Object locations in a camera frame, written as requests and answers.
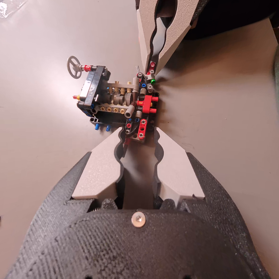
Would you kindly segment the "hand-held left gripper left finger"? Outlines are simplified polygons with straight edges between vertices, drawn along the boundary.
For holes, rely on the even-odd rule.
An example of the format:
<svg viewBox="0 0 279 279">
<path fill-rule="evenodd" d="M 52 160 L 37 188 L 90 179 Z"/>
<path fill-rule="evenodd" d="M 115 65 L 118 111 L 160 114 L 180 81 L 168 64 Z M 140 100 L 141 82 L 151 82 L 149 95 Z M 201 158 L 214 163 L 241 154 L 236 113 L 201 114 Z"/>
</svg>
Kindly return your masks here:
<svg viewBox="0 0 279 279">
<path fill-rule="evenodd" d="M 85 165 L 72 198 L 96 198 L 100 203 L 106 198 L 124 199 L 123 156 L 124 128 L 120 127 L 96 146 Z"/>
</svg>

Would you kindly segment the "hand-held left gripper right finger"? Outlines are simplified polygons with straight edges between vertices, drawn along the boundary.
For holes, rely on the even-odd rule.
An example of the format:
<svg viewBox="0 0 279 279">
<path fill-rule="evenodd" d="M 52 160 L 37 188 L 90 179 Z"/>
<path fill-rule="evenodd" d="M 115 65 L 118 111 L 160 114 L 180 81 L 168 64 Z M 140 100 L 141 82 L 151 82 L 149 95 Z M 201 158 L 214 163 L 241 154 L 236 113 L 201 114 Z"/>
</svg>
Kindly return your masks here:
<svg viewBox="0 0 279 279">
<path fill-rule="evenodd" d="M 186 151 L 160 128 L 154 129 L 154 206 L 171 199 L 179 206 L 183 199 L 204 199 L 205 195 Z"/>
</svg>

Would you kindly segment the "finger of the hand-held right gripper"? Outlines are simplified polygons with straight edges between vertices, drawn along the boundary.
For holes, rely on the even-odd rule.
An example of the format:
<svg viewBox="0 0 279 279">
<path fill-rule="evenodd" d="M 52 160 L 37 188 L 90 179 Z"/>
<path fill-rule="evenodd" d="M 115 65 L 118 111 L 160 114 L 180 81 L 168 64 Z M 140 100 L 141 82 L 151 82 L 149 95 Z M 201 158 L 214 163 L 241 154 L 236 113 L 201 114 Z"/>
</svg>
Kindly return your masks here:
<svg viewBox="0 0 279 279">
<path fill-rule="evenodd" d="M 156 8 L 158 0 L 141 0 L 137 10 L 141 60 L 147 74 L 153 55 L 153 39 L 157 31 Z"/>
<path fill-rule="evenodd" d="M 166 65 L 170 57 L 190 29 L 190 22 L 198 0 L 177 0 L 176 12 L 170 26 L 166 29 L 166 41 L 159 53 L 156 74 Z"/>
</svg>

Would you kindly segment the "clear plastic bag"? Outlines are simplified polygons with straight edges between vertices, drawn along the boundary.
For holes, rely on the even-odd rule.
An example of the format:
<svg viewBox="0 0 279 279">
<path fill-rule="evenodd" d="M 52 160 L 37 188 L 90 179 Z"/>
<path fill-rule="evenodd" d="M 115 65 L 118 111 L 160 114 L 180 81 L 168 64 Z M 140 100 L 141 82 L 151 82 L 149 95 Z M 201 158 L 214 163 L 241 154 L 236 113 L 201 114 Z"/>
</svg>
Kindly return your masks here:
<svg viewBox="0 0 279 279">
<path fill-rule="evenodd" d="M 7 18 L 25 3 L 26 0 L 0 0 L 0 18 Z"/>
</svg>

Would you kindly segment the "lego engine model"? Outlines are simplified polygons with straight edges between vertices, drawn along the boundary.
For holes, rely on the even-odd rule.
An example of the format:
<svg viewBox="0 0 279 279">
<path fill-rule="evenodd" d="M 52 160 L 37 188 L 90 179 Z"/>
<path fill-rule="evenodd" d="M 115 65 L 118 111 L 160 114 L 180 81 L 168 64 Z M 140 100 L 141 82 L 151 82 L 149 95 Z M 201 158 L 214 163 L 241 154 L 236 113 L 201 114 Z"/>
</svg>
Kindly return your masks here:
<svg viewBox="0 0 279 279">
<path fill-rule="evenodd" d="M 137 75 L 132 82 L 109 83 L 110 71 L 105 66 L 81 65 L 75 56 L 67 60 L 71 77 L 79 79 L 83 72 L 87 78 L 77 100 L 77 107 L 90 118 L 99 130 L 106 126 L 123 127 L 125 145 L 131 140 L 145 142 L 147 133 L 154 130 L 159 93 L 155 91 L 155 75 L 143 74 L 137 66 Z"/>
</svg>

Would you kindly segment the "dark cloth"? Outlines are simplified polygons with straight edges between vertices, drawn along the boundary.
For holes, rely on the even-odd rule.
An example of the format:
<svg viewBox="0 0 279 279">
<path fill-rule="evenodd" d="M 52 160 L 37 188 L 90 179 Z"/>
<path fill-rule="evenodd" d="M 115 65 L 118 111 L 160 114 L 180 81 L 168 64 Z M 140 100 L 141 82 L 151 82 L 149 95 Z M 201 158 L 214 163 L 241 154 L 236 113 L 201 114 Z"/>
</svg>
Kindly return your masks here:
<svg viewBox="0 0 279 279">
<path fill-rule="evenodd" d="M 202 39 L 261 21 L 278 12 L 278 4 L 278 0 L 210 0 L 184 39 Z"/>
</svg>

